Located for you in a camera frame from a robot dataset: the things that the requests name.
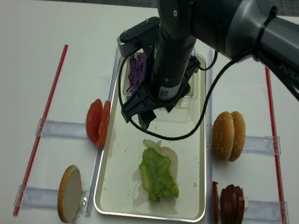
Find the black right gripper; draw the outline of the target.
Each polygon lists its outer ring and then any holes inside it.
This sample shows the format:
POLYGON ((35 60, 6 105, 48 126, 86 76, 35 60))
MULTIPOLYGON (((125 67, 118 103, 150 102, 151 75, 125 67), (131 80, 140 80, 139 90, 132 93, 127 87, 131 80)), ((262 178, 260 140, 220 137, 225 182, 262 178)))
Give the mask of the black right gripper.
POLYGON ((122 115, 126 122, 138 115, 140 126, 148 129, 156 119, 154 110, 165 108, 169 113, 187 94, 193 67, 187 68, 189 63, 194 63, 195 41, 194 36, 172 39, 164 31, 158 31, 154 54, 146 63, 146 79, 123 104, 122 115))

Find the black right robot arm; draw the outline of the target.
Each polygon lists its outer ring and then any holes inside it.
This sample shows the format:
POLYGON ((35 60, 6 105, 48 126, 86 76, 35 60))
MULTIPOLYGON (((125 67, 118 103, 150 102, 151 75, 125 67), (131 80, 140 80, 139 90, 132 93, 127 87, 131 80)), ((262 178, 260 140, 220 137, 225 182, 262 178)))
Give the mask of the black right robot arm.
POLYGON ((148 127, 154 110, 172 110, 189 91, 197 40, 236 63, 262 62, 286 85, 299 90, 299 25, 277 17, 267 0, 157 0, 158 16, 121 34, 122 56, 144 50, 147 69, 122 115, 148 127))

